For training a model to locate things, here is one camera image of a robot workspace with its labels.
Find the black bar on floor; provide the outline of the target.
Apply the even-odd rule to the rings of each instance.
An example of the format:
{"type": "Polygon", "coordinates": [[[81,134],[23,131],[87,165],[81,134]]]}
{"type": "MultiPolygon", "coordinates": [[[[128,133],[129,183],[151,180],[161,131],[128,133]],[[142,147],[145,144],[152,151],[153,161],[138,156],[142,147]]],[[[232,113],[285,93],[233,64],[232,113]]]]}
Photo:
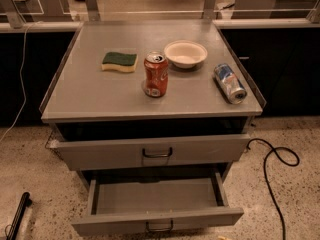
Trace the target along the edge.
{"type": "Polygon", "coordinates": [[[30,193],[24,192],[21,196],[21,199],[12,223],[5,228],[5,240],[16,240],[25,210],[31,204],[32,204],[32,201],[30,199],[30,193]]]}

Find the white bowl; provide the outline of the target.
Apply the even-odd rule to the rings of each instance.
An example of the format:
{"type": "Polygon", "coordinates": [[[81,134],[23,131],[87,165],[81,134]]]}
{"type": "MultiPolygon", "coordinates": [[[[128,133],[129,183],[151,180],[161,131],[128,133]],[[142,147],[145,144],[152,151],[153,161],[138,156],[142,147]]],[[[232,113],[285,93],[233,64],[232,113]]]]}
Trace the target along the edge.
{"type": "Polygon", "coordinates": [[[208,55],[205,47],[188,40],[169,43],[164,48],[164,53],[170,62],[183,69],[189,69],[202,63],[208,55]]]}

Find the orange soda can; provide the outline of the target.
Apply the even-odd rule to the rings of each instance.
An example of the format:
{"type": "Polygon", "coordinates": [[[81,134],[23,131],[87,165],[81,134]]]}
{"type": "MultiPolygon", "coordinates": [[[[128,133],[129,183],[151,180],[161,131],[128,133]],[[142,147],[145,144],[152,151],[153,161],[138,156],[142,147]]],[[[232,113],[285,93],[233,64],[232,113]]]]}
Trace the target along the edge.
{"type": "Polygon", "coordinates": [[[146,55],[145,68],[145,93],[154,98],[166,94],[168,84],[168,61],[161,52],[152,51],[146,55]]]}

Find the grey drawer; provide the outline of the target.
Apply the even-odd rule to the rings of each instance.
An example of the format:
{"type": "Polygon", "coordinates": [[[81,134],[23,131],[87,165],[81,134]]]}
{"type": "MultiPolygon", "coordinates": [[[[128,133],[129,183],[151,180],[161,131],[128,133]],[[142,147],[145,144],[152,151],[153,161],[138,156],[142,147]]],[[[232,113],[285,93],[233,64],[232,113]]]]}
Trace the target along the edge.
{"type": "Polygon", "coordinates": [[[91,179],[87,213],[72,222],[81,236],[159,233],[230,226],[244,214],[229,206],[221,177],[91,179]]]}
{"type": "Polygon", "coordinates": [[[57,142],[73,171],[238,161],[248,134],[57,142]]]}

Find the blue silver can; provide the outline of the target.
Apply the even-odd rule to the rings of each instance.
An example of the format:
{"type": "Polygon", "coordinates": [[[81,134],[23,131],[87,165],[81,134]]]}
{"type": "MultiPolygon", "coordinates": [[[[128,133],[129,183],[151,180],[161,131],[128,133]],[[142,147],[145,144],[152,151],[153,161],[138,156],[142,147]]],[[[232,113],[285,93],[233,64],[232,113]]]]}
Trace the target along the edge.
{"type": "Polygon", "coordinates": [[[219,64],[214,68],[214,79],[231,104],[244,101],[247,91],[228,64],[219,64]]]}

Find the grey top drawer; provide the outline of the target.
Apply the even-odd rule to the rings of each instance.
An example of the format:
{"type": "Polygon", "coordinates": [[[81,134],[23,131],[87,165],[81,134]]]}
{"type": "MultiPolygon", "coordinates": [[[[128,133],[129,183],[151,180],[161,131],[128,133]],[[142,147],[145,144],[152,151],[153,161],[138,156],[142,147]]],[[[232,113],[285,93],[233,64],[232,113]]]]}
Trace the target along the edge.
{"type": "Polygon", "coordinates": [[[57,142],[73,171],[238,161],[248,134],[57,142]]]}

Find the green yellow sponge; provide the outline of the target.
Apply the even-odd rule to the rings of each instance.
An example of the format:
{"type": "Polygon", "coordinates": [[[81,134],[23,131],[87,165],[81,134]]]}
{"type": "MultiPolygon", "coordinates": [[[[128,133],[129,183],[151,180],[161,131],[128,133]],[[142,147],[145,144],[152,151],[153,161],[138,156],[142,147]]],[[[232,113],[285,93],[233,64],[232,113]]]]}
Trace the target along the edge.
{"type": "Polygon", "coordinates": [[[137,61],[137,54],[107,52],[102,60],[101,67],[103,70],[115,70],[119,72],[131,73],[135,71],[137,61]]]}

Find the grey drawer cabinet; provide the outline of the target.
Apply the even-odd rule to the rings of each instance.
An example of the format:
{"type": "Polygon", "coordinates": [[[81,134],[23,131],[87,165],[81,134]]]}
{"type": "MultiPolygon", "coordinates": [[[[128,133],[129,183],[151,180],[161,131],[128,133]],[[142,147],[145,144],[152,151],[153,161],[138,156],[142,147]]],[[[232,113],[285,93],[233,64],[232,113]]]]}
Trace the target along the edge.
{"type": "MultiPolygon", "coordinates": [[[[245,100],[228,103],[212,78],[220,63],[235,61],[209,21],[86,23],[50,98],[43,103],[42,119],[56,130],[59,142],[248,134],[250,122],[262,112],[262,100],[246,83],[245,100]],[[171,66],[162,97],[151,98],[143,92],[142,65],[133,73],[105,72],[99,67],[107,51],[133,52],[143,59],[148,51],[176,40],[202,44],[208,57],[188,71],[171,66]]],[[[145,182],[158,176],[196,178],[214,171],[225,175],[233,162],[75,172],[85,181],[119,176],[145,182]]]]}

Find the metal railing with posts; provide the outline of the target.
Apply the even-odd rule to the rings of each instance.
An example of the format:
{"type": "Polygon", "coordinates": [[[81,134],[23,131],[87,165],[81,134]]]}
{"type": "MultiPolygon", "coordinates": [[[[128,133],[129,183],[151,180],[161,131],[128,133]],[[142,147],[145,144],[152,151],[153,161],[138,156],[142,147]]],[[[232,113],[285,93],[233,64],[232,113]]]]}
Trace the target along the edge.
{"type": "Polygon", "coordinates": [[[284,20],[317,24],[320,0],[0,0],[0,21],[31,22],[203,18],[221,24],[284,20]]]}

